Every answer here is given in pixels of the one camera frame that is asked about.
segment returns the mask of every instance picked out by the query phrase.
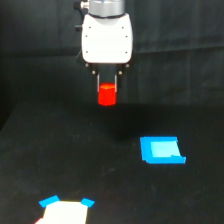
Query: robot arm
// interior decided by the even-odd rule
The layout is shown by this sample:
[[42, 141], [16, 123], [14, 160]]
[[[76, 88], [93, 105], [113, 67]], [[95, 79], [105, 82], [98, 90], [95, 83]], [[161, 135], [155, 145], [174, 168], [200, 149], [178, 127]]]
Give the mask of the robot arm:
[[[78, 10], [82, 17], [82, 25], [76, 26], [76, 31], [82, 31], [82, 57], [86, 67], [90, 67], [92, 74], [97, 77], [99, 97], [99, 64], [116, 65], [113, 90], [116, 97], [117, 86], [121, 83], [125, 68], [129, 67], [133, 50], [132, 26], [129, 15], [125, 13], [125, 0], [89, 0], [74, 3], [74, 9]], [[82, 9], [88, 10], [85, 16]]]

